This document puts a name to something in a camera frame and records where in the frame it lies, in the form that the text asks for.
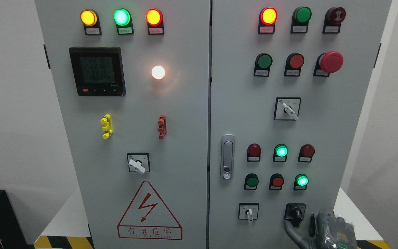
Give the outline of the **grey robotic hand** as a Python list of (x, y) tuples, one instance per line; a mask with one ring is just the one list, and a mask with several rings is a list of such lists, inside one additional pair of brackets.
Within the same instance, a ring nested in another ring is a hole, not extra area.
[(300, 249), (357, 249), (354, 226), (341, 216), (326, 212), (312, 214), (310, 223), (311, 239), (305, 238), (290, 221), (283, 221), (290, 239)]

